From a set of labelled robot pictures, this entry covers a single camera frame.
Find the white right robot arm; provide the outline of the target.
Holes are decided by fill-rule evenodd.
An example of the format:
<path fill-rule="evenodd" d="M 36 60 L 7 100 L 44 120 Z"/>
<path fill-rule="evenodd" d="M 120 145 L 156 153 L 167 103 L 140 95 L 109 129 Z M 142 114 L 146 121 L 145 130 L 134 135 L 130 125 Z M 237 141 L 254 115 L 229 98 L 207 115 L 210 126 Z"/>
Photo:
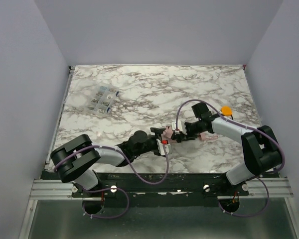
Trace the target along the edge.
<path fill-rule="evenodd" d="M 192 106 L 198 121 L 181 122 L 179 115 L 182 107 L 192 101 L 186 101 L 177 111 L 173 126 L 177 142 L 196 139 L 207 131 L 227 137 L 242 146 L 244 162 L 224 174 L 224 180 L 220 183 L 222 186 L 236 186 L 263 173 L 275 174 L 283 169 L 286 157 L 269 126 L 254 128 L 241 124 L 202 100 L 196 100 L 197 104 Z"/>

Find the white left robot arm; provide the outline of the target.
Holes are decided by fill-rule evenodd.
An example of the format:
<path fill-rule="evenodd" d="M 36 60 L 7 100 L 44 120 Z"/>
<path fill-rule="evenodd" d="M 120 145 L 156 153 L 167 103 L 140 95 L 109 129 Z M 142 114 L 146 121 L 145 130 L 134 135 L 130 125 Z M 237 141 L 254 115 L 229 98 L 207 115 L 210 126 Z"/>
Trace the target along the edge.
<path fill-rule="evenodd" d="M 51 152 L 54 171 L 63 183 L 72 182 L 85 190 L 96 189 L 100 180 L 90 169 L 95 163 L 123 167 L 148 152 L 164 157 L 172 153 L 171 145 L 162 139 L 164 130 L 152 128 L 151 131 L 153 135 L 138 130 L 115 146 L 93 145 L 90 137 L 82 134 Z"/>

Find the pink folding umbrella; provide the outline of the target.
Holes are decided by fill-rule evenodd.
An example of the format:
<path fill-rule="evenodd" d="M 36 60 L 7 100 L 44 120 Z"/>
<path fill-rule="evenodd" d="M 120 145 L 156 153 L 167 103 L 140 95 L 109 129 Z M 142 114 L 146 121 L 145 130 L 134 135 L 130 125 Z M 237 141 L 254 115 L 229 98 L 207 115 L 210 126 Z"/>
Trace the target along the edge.
<path fill-rule="evenodd" d="M 177 142 L 177 137 L 181 136 L 181 134 L 176 134 L 173 130 L 171 126 L 166 126 L 165 130 L 163 131 L 161 137 L 162 140 L 166 140 L 169 143 L 176 143 Z M 197 137 L 194 138 L 185 138 L 184 140 L 195 140 L 195 139 L 199 139 L 200 141 L 211 141 L 211 140 L 217 140 L 219 138 L 218 135 L 216 136 L 207 136 L 206 133 L 200 133 Z"/>

